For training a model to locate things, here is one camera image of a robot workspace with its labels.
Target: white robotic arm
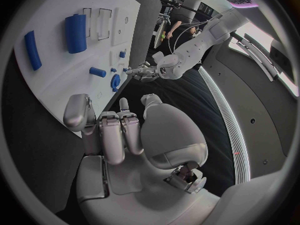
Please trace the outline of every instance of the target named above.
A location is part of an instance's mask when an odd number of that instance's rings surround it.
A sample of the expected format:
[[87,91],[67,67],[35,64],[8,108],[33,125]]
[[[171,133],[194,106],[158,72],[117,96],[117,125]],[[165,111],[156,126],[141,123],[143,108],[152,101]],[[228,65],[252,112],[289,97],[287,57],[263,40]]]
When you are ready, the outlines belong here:
[[[230,9],[218,19],[207,22],[201,34],[179,46],[173,54],[164,56],[162,52],[153,55],[156,68],[151,68],[151,75],[163,79],[179,79],[187,70],[201,61],[204,53],[211,46],[220,44],[230,37],[230,33],[248,21],[235,8]],[[127,74],[139,74],[141,80],[149,80],[147,69],[127,71]]]

